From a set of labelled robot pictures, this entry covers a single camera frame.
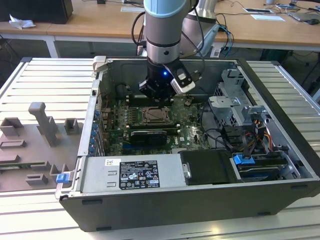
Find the computer case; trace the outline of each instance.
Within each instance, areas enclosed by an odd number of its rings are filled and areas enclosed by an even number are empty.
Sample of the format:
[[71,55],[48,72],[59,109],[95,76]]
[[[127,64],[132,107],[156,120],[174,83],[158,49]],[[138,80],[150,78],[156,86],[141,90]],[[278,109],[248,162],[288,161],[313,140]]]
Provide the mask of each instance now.
[[66,24],[73,12],[71,0],[0,0],[0,21],[17,19]]

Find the blue latch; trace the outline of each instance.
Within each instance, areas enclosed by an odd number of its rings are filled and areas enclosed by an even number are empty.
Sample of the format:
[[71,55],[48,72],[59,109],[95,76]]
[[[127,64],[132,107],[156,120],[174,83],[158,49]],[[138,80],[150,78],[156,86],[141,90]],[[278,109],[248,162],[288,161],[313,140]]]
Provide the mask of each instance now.
[[255,164],[256,163],[253,157],[244,158],[242,154],[236,154],[233,157],[233,160],[234,160],[236,165],[239,165],[239,164]]
[[57,184],[68,184],[70,173],[60,173],[56,176],[55,182]]

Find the black plastic cover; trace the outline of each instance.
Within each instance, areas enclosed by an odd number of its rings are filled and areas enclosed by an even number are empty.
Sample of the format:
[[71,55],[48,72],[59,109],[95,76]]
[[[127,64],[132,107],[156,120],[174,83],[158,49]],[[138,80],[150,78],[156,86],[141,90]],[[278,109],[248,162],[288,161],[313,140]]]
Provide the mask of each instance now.
[[183,164],[188,164],[191,178],[187,185],[232,184],[237,182],[231,165],[232,155],[225,149],[180,152]]

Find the warning label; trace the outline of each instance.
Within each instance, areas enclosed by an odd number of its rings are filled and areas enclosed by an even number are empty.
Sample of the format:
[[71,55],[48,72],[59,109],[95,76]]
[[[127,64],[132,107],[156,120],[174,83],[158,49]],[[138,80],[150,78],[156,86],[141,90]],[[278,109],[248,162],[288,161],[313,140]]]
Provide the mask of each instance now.
[[120,163],[121,190],[160,188],[157,161],[128,161]]

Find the desk leg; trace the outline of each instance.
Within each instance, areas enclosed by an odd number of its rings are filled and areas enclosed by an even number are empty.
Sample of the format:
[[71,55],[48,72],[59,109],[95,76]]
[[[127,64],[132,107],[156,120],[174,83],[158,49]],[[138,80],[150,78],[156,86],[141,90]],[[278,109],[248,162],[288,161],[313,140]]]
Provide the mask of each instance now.
[[96,53],[95,45],[94,45],[94,42],[92,42],[92,41],[89,42],[89,50],[90,50],[91,54],[95,54]]
[[51,58],[60,58],[60,53],[58,48],[56,47],[56,41],[54,37],[48,36],[48,38],[45,40],[46,46],[48,47],[50,57]]

